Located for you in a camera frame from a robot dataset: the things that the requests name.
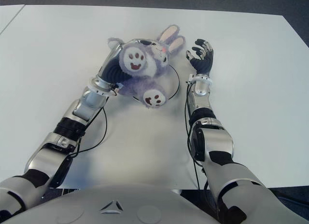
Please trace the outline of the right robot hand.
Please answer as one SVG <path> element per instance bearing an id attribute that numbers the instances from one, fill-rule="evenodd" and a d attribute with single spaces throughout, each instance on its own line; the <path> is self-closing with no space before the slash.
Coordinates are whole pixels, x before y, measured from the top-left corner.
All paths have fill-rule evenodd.
<path id="1" fill-rule="evenodd" d="M 197 74 L 210 75 L 213 65 L 214 49 L 211 44 L 204 39 L 197 39 L 192 50 L 195 51 L 198 58 L 194 57 L 189 50 L 186 51 L 186 59 L 196 70 Z"/>

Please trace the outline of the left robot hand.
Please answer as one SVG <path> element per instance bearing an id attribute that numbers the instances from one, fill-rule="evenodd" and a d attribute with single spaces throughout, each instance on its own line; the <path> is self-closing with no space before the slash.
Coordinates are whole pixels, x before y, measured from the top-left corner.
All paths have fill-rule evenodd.
<path id="1" fill-rule="evenodd" d="M 101 66 L 98 76 L 111 84 L 153 79 L 156 65 L 148 49 L 152 43 L 153 41 L 148 39 L 132 39 L 125 43 L 119 38 L 109 38 L 108 46 L 111 52 Z"/>

